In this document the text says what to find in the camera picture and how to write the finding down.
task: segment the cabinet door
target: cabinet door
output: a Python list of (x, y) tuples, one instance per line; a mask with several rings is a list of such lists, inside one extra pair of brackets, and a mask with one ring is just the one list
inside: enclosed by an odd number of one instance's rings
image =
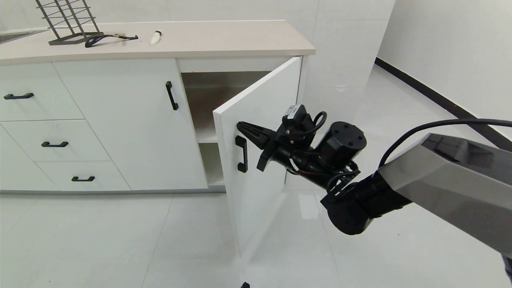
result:
[(283, 189), (286, 170), (275, 162), (269, 163), (265, 172), (257, 170), (262, 151), (248, 140), (249, 169), (246, 173), (238, 171), (238, 163), (244, 161), (244, 156), (242, 148), (235, 145), (235, 137), (242, 135), (236, 125), (245, 121), (276, 130), (287, 108), (296, 102), (300, 72), (301, 58), (292, 58), (214, 110), (222, 170), (240, 255), (261, 228)]
[(0, 126), (0, 190), (60, 191)]
[(54, 66), (132, 190), (207, 188), (174, 59), (68, 61)]

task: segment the wire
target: wire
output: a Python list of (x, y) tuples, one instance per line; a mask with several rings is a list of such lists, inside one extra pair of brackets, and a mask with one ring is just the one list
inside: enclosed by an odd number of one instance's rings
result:
[(427, 124), (420, 125), (413, 129), (407, 131), (407, 133), (403, 134), (396, 142), (389, 147), (389, 149), (384, 153), (382, 159), (379, 163), (379, 168), (386, 164), (386, 160), (393, 153), (393, 151), (402, 144), (407, 138), (411, 137), (416, 132), (421, 130), (425, 130), (428, 128), (439, 127), (439, 126), (447, 126), (447, 125), (459, 125), (459, 124), (484, 124), (484, 125), (496, 125), (496, 126), (504, 126), (504, 127), (512, 127), (512, 121), (507, 120), (496, 120), (496, 119), (479, 119), (479, 118), (462, 118), (462, 119), (450, 119), (450, 120), (442, 120), (435, 121)]
[(89, 39), (87, 39), (86, 48), (92, 47), (94, 44), (98, 43), (98, 41), (100, 41), (104, 38), (107, 38), (107, 37), (116, 37), (116, 38), (121, 38), (121, 39), (125, 39), (125, 40), (136, 40), (139, 38), (137, 35), (135, 35), (133, 37), (128, 37), (128, 36), (124, 36), (122, 34), (93, 36), (93, 37), (90, 37)]
[(320, 113), (318, 113), (316, 115), (315, 120), (313, 121), (315, 123), (315, 127), (313, 129), (305, 131), (305, 132), (297, 132), (297, 133), (295, 133), (295, 135), (298, 137), (309, 136), (309, 135), (315, 133), (318, 129), (320, 129), (320, 127), (322, 127), (322, 125), (325, 124), (325, 120), (327, 120), (327, 112), (321, 111)]
[(327, 188), (327, 193), (330, 193), (331, 190), (336, 186), (336, 185), (333, 185), (335, 184), (336, 182), (338, 182), (338, 180), (340, 178), (343, 178), (343, 177), (346, 177), (346, 176), (350, 176), (350, 175), (354, 175), (354, 174), (357, 174), (359, 173), (359, 169), (355, 169), (353, 171), (350, 171), (350, 172), (345, 172), (345, 173), (340, 173), (340, 174), (337, 174), (337, 175), (334, 175), (331, 179), (329, 179), (329, 181), (327, 182), (327, 185), (326, 185), (326, 188)]

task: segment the white object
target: white object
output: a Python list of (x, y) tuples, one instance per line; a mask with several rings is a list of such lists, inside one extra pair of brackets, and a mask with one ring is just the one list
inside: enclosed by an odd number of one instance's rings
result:
[(0, 126), (0, 139), (2, 140), (1, 190), (59, 190), (30, 157), (23, 152), (2, 126)]
[[(33, 161), (110, 161), (85, 120), (0, 123)], [(43, 147), (43, 142), (65, 147)]]
[(95, 162), (37, 162), (37, 165), (62, 191), (126, 191), (121, 173), (111, 161)]
[[(133, 190), (208, 187), (176, 60), (68, 61), (54, 66)], [(171, 106), (167, 81), (172, 82), (178, 110)]]
[[(27, 93), (34, 96), (4, 99)], [(0, 97), (0, 121), (83, 119), (51, 63), (0, 66)]]
[(286, 171), (271, 162), (265, 172), (256, 169), (261, 150), (247, 141), (249, 169), (238, 171), (244, 160), (242, 148), (234, 145), (239, 121), (276, 129), (281, 117), (297, 98), (301, 73), (301, 58), (295, 57), (272, 71), (224, 105), (214, 110), (215, 128), (219, 137), (222, 169), (233, 226), (236, 229), (237, 250), (243, 255), (252, 236), (261, 228), (269, 208), (281, 192)]
[(153, 37), (151, 37), (150, 45), (153, 46), (156, 43), (160, 42), (160, 36), (162, 36), (162, 31), (160, 31), (160, 30), (155, 31), (155, 34), (153, 34)]

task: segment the beige countertop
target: beige countertop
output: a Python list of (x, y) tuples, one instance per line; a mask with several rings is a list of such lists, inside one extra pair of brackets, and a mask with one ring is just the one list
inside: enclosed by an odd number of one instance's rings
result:
[[(138, 35), (139, 39), (110, 37), (90, 48), (85, 48), (84, 43), (50, 46), (48, 41), (56, 37), (53, 31), (48, 30), (0, 44), (0, 65), (68, 60), (298, 56), (315, 53), (315, 48), (284, 20), (119, 23), (98, 27), (105, 34), (125, 33), (126, 36)], [(161, 30), (162, 36), (158, 44), (151, 46), (150, 39), (155, 30)]]

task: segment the cabinet door handle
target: cabinet door handle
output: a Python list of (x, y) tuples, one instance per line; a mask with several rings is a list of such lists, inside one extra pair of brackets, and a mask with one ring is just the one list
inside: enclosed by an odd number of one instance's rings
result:
[(4, 96), (4, 99), (5, 100), (16, 100), (16, 99), (28, 99), (28, 98), (32, 98), (32, 97), (34, 97), (34, 93), (27, 93), (22, 96), (14, 96), (12, 94), (7, 94)]
[(179, 108), (178, 103), (174, 102), (173, 92), (170, 90), (173, 87), (173, 84), (170, 81), (165, 83), (167, 87), (167, 94), (169, 94), (170, 103), (173, 105), (173, 109), (177, 110)]
[(69, 142), (64, 141), (61, 144), (51, 145), (49, 142), (45, 141), (45, 142), (41, 143), (41, 146), (43, 146), (43, 147), (59, 147), (59, 148), (62, 148), (62, 147), (66, 147), (68, 144), (69, 144)]
[(75, 176), (75, 177), (71, 178), (71, 181), (73, 181), (73, 182), (92, 182), (92, 181), (94, 181), (94, 179), (96, 179), (96, 177), (94, 177), (94, 176), (91, 176), (88, 179), (78, 179), (78, 177)]
[(238, 171), (246, 173), (249, 169), (249, 164), (247, 163), (247, 140), (242, 136), (237, 136), (235, 137), (234, 142), (238, 147), (242, 147), (244, 150), (244, 162), (238, 163)]

